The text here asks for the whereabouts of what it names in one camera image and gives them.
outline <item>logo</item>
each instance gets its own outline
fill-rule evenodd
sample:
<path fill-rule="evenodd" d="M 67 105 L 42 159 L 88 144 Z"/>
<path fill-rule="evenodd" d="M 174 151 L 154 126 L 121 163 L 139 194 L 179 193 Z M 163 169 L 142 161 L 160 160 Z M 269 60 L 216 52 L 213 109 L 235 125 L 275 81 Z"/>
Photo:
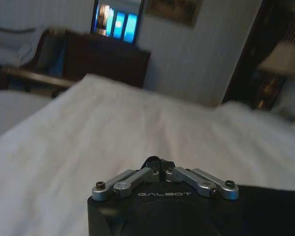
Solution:
<path fill-rule="evenodd" d="M 148 197 L 148 196 L 154 196 L 154 197 L 165 197 L 165 196 L 190 196 L 191 193 L 138 193 L 138 196 L 140 197 Z"/>

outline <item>screw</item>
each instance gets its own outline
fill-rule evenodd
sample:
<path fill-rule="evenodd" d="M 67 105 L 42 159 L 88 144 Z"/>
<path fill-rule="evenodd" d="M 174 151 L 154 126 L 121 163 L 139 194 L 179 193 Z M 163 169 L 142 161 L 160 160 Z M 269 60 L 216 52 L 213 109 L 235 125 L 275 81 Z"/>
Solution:
<path fill-rule="evenodd" d="M 235 188 L 235 182 L 231 180 L 225 181 L 225 186 L 228 188 Z"/>
<path fill-rule="evenodd" d="M 212 189 L 210 189 L 208 195 L 210 198 L 217 198 L 218 190 L 216 188 L 212 188 Z"/>
<path fill-rule="evenodd" d="M 103 190 L 103 189 L 105 189 L 106 185 L 105 185 L 105 182 L 99 181 L 96 183 L 95 187 L 97 190 Z"/>

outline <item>armrest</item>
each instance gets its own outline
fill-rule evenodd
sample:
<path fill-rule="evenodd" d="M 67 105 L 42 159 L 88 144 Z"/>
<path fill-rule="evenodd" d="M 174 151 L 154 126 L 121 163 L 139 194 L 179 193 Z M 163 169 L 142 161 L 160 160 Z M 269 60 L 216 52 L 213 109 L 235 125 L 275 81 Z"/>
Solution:
<path fill-rule="evenodd" d="M 8 88 L 8 78 L 7 78 L 8 75 L 15 76 L 17 78 L 20 78 L 23 81 L 51 85 L 53 87 L 62 88 L 62 89 L 68 89 L 69 87 L 75 84 L 74 81 L 60 79 L 54 76 L 37 74 L 27 70 L 15 69 L 15 68 L 3 68 L 1 70 L 1 77 L 0 77 L 0 90 Z"/>

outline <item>bed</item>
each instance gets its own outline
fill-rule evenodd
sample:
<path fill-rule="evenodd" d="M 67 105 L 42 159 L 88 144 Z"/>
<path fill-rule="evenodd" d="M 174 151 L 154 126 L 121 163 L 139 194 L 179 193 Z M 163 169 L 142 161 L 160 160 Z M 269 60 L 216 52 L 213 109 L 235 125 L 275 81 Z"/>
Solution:
<path fill-rule="evenodd" d="M 87 75 L 0 136 L 0 236 L 87 236 L 95 182 L 157 155 L 238 184 L 295 190 L 295 131 Z"/>

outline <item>chair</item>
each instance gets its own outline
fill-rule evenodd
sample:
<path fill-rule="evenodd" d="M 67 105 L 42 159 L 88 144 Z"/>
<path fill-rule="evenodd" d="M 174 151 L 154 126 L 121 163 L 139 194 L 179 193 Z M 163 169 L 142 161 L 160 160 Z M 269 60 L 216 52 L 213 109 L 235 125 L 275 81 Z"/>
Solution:
<path fill-rule="evenodd" d="M 65 30 L 39 26 L 33 29 L 0 28 L 0 70 L 9 66 L 44 70 L 56 62 Z"/>

